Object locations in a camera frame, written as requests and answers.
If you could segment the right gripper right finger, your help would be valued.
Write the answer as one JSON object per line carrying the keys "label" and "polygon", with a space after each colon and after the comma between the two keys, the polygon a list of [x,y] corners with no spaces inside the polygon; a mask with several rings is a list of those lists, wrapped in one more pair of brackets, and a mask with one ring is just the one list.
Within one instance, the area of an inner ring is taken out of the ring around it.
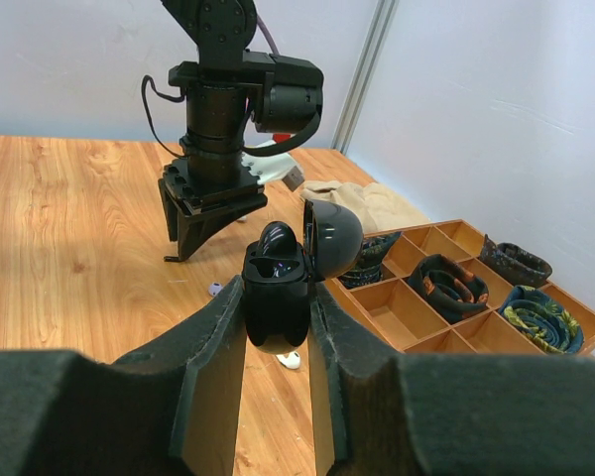
{"label": "right gripper right finger", "polygon": [[595,475],[595,359],[404,354],[310,289],[320,475]]}

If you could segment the wooden compartment tray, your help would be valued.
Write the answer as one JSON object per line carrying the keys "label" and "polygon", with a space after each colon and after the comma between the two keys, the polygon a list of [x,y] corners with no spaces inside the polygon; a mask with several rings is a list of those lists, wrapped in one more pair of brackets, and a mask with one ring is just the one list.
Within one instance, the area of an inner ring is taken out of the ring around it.
{"label": "wooden compartment tray", "polygon": [[480,258],[487,237],[463,220],[369,237],[374,273],[327,282],[339,305],[404,352],[588,355],[595,312],[550,280],[515,287]]}

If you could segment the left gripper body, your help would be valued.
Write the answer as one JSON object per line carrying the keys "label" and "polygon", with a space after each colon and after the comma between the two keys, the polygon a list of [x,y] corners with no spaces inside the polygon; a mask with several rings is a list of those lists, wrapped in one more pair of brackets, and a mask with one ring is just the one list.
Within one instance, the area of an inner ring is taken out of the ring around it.
{"label": "left gripper body", "polygon": [[257,207],[264,207],[268,198],[264,187],[258,183],[258,177],[250,169],[239,165],[235,181],[213,183],[198,176],[191,176],[187,161],[175,159],[164,167],[163,180],[165,190],[173,202],[190,216],[215,210],[223,206],[236,207],[252,200]]}

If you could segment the purple earbud left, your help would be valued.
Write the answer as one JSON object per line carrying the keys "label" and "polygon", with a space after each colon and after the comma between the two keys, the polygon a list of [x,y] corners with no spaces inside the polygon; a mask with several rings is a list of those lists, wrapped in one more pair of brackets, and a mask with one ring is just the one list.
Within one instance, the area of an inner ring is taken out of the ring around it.
{"label": "purple earbud left", "polygon": [[214,282],[208,286],[208,293],[212,298],[216,297],[222,290],[223,286],[220,283]]}

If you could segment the black rolled tie top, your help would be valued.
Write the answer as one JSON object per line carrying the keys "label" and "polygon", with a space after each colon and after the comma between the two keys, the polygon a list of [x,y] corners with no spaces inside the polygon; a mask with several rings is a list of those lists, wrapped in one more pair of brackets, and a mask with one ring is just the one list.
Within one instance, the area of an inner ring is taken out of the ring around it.
{"label": "black rolled tie top", "polygon": [[513,286],[542,287],[552,274],[544,259],[513,243],[495,243],[484,235],[479,260]]}

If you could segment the black orange rolled tie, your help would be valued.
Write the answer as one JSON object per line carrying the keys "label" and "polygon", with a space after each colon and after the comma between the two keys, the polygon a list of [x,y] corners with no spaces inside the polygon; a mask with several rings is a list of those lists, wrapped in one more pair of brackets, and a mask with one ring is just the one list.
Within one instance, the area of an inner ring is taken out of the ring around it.
{"label": "black orange rolled tie", "polygon": [[448,323],[455,324],[487,308],[486,283],[450,258],[423,258],[407,277],[408,285]]}

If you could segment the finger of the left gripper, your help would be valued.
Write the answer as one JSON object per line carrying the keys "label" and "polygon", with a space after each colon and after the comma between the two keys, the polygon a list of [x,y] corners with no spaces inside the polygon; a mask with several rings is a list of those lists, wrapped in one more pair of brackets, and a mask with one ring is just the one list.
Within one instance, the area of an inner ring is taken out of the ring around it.
{"label": "finger of the left gripper", "polygon": [[209,238],[229,224],[266,205],[264,195],[250,195],[192,209],[183,200],[175,200],[178,209],[177,253],[166,262],[184,262]]}
{"label": "finger of the left gripper", "polygon": [[179,231],[176,202],[164,182],[159,183],[159,191],[166,217],[169,240],[171,242],[176,242],[178,240]]}

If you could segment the blue yellow rolled tie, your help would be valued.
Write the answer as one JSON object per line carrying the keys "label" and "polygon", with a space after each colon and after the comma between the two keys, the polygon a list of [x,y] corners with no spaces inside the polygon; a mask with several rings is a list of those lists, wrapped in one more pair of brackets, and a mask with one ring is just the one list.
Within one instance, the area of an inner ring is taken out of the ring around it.
{"label": "blue yellow rolled tie", "polygon": [[513,287],[498,312],[545,353],[577,354],[584,344],[578,321],[560,303],[536,288]]}

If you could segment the dark floral folded tie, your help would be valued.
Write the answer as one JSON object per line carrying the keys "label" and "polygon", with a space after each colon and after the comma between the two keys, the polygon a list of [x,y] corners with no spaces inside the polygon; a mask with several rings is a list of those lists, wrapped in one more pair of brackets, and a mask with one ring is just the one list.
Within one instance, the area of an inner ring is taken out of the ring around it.
{"label": "dark floral folded tie", "polygon": [[378,283],[382,277],[382,264],[390,249],[400,239],[402,232],[365,238],[358,261],[338,280],[348,290]]}

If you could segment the black earbud case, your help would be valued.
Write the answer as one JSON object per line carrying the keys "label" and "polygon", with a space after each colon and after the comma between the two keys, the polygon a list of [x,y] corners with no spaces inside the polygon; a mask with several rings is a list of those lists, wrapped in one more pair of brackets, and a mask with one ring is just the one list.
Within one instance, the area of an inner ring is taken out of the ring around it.
{"label": "black earbud case", "polygon": [[272,221],[246,250],[242,270],[246,330],[251,343],[268,354],[288,354],[302,345],[313,286],[344,274],[361,254],[363,227],[345,206],[307,200],[302,232],[299,241],[289,224]]}

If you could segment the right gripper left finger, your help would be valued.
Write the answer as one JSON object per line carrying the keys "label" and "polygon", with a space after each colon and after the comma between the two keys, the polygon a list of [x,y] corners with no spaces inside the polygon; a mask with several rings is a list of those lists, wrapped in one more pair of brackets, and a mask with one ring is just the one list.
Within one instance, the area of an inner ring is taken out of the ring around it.
{"label": "right gripper left finger", "polygon": [[243,283],[111,364],[0,351],[0,475],[229,475]]}

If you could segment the beige folded cloth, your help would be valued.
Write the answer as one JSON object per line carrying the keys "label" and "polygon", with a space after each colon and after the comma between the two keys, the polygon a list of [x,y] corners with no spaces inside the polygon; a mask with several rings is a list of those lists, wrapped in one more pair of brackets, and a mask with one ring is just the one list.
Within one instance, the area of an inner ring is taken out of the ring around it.
{"label": "beige folded cloth", "polygon": [[360,220],[365,234],[424,225],[430,222],[407,199],[378,182],[366,186],[354,182],[308,180],[303,199],[318,199],[348,208]]}

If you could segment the white earbud centre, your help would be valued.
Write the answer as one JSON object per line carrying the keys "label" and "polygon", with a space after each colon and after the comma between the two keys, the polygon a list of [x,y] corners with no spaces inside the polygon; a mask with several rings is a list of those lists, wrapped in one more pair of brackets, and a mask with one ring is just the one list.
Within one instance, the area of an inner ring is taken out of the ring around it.
{"label": "white earbud centre", "polygon": [[289,370],[298,370],[301,366],[301,358],[297,351],[291,351],[286,354],[277,354],[276,359],[281,365]]}

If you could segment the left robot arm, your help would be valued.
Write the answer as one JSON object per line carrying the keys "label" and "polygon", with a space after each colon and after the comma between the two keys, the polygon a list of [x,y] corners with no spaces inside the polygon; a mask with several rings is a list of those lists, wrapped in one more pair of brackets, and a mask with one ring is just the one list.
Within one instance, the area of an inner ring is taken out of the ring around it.
{"label": "left robot arm", "polygon": [[182,148],[158,185],[175,262],[268,199],[244,156],[269,158],[300,147],[318,130],[322,71],[312,62],[253,52],[252,1],[166,1],[197,46],[198,59],[169,72],[186,105]]}

